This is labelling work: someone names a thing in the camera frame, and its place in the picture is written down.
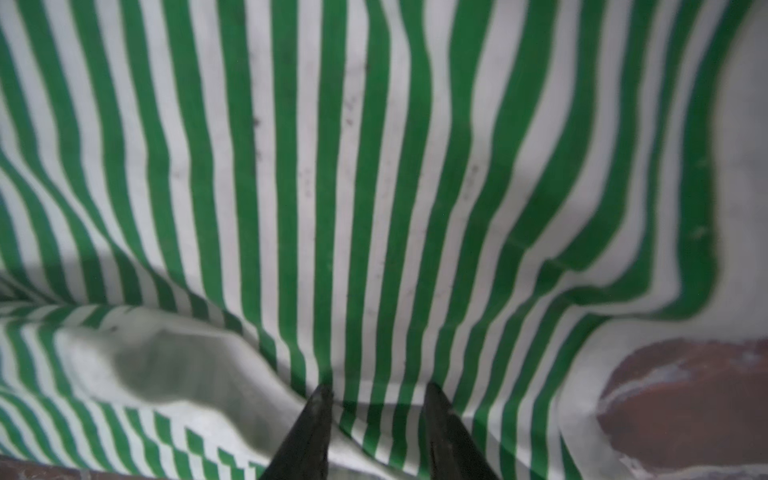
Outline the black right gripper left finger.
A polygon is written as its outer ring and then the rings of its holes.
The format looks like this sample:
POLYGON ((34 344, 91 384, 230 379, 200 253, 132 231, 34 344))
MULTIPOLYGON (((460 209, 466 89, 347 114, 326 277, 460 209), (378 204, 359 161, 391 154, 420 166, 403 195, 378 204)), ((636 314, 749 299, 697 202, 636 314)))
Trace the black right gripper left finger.
POLYGON ((333 399, 333 390, 327 384, 314 390, 260 479, 328 478, 333 399))

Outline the green white striped shirt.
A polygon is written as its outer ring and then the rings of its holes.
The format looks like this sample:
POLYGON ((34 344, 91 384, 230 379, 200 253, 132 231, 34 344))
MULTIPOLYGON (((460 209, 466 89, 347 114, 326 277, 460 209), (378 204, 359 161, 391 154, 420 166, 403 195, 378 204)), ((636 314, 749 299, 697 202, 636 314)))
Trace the green white striped shirt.
POLYGON ((1 452, 767 475, 763 1, 5 1, 1 452))

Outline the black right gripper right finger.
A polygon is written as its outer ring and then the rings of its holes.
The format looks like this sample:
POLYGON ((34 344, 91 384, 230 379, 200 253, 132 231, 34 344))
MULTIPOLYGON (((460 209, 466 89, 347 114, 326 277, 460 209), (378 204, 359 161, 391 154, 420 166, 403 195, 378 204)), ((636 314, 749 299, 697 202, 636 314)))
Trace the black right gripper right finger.
POLYGON ((498 479, 451 402, 434 382, 426 387, 422 414, 431 479, 498 479))

